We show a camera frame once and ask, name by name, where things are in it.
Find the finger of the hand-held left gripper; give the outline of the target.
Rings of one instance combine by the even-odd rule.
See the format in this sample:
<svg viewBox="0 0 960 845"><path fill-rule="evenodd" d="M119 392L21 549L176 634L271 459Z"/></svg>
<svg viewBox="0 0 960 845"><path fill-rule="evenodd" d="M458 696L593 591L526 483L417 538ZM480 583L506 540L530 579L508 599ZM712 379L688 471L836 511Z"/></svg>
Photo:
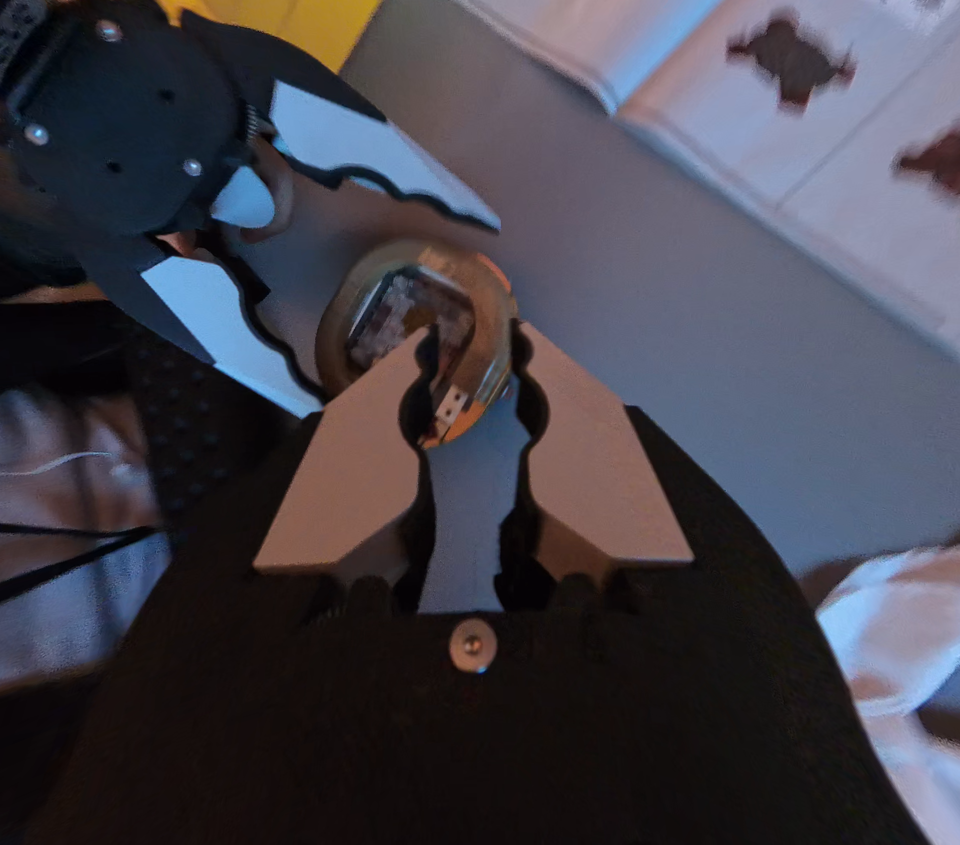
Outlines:
<svg viewBox="0 0 960 845"><path fill-rule="evenodd" d="M361 179L398 201L501 231L498 214L470 186L389 120L283 82L274 86L270 120L286 156L305 168Z"/></svg>
<svg viewBox="0 0 960 845"><path fill-rule="evenodd" d="M320 396L251 324L239 285L217 261L168 256L141 273L223 375L297 419L320 412Z"/></svg>

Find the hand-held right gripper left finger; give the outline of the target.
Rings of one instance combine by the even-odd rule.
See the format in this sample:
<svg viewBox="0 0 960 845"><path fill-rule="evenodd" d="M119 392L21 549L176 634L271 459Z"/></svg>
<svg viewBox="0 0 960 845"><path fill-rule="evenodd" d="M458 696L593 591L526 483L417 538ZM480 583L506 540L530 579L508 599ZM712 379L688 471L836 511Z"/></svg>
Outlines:
<svg viewBox="0 0 960 845"><path fill-rule="evenodd" d="M418 329L321 412L253 560L259 575L383 579L419 610L436 542L426 440L439 328Z"/></svg>

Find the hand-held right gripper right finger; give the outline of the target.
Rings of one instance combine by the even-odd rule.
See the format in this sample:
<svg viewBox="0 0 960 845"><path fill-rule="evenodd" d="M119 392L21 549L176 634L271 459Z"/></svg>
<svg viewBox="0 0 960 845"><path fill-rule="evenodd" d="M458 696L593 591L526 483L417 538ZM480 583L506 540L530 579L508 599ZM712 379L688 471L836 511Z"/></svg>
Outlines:
<svg viewBox="0 0 960 845"><path fill-rule="evenodd" d="M546 608L582 576L684 568L694 552L621 398L531 323L511 323L515 414L529 439L499 527L497 598L507 612Z"/></svg>

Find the round toy brick model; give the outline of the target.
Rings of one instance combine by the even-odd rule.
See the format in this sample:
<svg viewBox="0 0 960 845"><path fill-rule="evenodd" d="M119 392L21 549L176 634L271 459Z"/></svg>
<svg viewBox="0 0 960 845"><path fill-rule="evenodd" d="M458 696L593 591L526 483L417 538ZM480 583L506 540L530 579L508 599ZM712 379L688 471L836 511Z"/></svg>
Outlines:
<svg viewBox="0 0 960 845"><path fill-rule="evenodd" d="M435 407L427 447L478 424L512 371L519 306L486 255L438 241L399 239L365 254L323 312L315 341L318 380L336 397L420 329L438 330Z"/></svg>

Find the grey desk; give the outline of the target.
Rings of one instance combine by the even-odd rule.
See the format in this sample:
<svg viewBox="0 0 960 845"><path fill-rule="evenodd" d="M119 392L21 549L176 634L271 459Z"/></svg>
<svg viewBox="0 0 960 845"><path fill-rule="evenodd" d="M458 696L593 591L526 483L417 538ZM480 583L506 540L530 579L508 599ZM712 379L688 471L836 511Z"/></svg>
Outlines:
<svg viewBox="0 0 960 845"><path fill-rule="evenodd" d="M520 318L678 442L795 575L954 541L949 349L454 0L386 0L345 78L502 228L300 179L293 225L242 252L311 378L322 314L366 251L455 242L487 254Z"/></svg>

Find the person's left hand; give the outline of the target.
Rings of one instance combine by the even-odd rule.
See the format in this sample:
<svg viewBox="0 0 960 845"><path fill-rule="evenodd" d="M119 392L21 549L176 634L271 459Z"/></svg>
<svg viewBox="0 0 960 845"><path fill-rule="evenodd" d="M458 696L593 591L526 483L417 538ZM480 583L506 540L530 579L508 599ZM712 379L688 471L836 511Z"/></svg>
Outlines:
<svg viewBox="0 0 960 845"><path fill-rule="evenodd" d="M273 217L265 226L242 230L241 238L247 244L259 244L286 232L296 206L296 173L276 148L270 144L258 146L254 172L270 192Z"/></svg>

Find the black perforated pad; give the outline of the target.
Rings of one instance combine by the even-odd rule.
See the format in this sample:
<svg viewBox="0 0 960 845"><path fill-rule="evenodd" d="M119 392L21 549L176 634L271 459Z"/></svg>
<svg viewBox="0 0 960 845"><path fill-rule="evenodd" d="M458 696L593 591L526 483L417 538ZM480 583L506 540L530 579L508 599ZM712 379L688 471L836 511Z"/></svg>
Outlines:
<svg viewBox="0 0 960 845"><path fill-rule="evenodd" d="M255 472L300 420L137 323L123 352L162 524L178 545L193 509Z"/></svg>

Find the black perforated chair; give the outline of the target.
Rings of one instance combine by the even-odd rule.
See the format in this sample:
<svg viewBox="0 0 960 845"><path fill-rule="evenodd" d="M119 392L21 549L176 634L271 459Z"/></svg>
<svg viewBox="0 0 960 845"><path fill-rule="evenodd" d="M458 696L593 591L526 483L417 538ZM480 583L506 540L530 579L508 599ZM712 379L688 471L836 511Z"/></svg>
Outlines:
<svg viewBox="0 0 960 845"><path fill-rule="evenodd" d="M1 392L66 399L126 394L128 359L146 334L105 300L3 303Z"/></svg>

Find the person's grey hoodie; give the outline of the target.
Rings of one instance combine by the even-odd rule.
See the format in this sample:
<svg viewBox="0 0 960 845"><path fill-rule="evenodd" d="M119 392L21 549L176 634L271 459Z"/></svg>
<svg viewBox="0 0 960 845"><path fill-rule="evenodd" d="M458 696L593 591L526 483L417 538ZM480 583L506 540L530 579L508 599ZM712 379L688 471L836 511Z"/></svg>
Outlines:
<svg viewBox="0 0 960 845"><path fill-rule="evenodd" d="M147 443L129 395L1 398L2 581L108 546L122 532L161 528ZM162 533L72 568L2 603L2 689L108 657L170 560Z"/></svg>

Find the white cloth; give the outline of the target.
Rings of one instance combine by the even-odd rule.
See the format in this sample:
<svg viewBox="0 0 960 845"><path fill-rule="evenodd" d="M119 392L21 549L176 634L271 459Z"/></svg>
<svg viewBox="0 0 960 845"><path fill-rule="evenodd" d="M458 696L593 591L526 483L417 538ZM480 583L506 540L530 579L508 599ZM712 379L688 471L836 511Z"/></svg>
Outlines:
<svg viewBox="0 0 960 845"><path fill-rule="evenodd" d="M959 842L958 741L918 711L959 666L958 546L858 565L816 611L875 755L930 843Z"/></svg>

